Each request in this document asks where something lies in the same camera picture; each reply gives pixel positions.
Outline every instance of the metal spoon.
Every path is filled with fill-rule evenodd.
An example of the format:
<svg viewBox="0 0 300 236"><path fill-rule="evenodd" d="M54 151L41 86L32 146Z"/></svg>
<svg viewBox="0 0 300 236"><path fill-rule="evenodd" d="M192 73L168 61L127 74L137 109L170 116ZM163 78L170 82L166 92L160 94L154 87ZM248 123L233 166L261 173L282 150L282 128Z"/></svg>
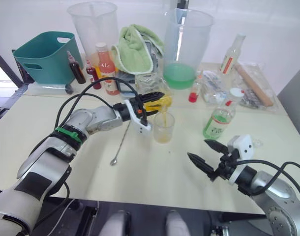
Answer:
<svg viewBox="0 0 300 236"><path fill-rule="evenodd" d="M125 130L124 136L123 136L122 139L121 139L119 149L117 150L116 155L115 155L115 157L113 158L113 160L111 160L111 162L110 162L110 165L111 165L111 166L114 166L114 165L116 165L116 163L117 163L117 156L118 156L118 154L119 154L119 152L120 152L121 145L122 145L122 143L124 142L124 139L125 139L125 136L126 136L126 133L127 133L127 130L128 130L128 128L129 128L129 126L130 126L130 122L129 122L129 124L128 124L126 130Z"/></svg>

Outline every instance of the teal plastic basket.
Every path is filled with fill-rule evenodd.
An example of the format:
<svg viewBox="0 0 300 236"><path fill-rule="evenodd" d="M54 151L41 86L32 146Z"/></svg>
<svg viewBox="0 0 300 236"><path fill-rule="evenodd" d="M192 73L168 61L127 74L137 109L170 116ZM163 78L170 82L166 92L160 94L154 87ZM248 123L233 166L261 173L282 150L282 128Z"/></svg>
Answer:
<svg viewBox="0 0 300 236"><path fill-rule="evenodd" d="M83 68L75 35L68 32L41 33L18 48L13 56L38 83L69 84L75 76L69 67L67 51Z"/></svg>

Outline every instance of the small glass cup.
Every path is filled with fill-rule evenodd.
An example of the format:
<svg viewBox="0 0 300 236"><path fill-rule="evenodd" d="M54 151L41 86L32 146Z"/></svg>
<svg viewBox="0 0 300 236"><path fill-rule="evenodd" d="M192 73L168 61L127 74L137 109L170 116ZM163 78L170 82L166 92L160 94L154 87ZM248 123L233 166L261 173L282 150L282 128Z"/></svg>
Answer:
<svg viewBox="0 0 300 236"><path fill-rule="evenodd" d="M154 139L161 144L167 143L172 138L175 119L168 113L158 113L154 117L153 136Z"/></svg>

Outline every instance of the green towel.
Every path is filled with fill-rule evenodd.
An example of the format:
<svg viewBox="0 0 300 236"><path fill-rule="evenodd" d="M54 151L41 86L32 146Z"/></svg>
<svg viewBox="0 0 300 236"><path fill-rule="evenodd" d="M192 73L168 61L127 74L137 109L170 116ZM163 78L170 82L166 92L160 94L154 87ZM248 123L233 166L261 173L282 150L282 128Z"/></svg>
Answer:
<svg viewBox="0 0 300 236"><path fill-rule="evenodd" d="M152 43L158 57L163 56L163 43L150 29L136 24L122 28L118 45L112 47L115 66L133 75L152 72L153 62L145 42Z"/></svg>

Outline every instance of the green bottle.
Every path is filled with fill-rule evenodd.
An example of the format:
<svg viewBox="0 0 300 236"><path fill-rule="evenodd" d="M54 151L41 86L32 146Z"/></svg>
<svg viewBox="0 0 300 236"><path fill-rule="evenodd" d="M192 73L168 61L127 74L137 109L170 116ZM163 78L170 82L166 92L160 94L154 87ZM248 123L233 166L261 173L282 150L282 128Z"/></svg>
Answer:
<svg viewBox="0 0 300 236"><path fill-rule="evenodd" d="M207 125L203 130L203 135L207 139L218 139L228 124L233 119L236 107L244 96L244 91L240 88L231 88L230 93L224 99L219 107L217 107Z"/></svg>

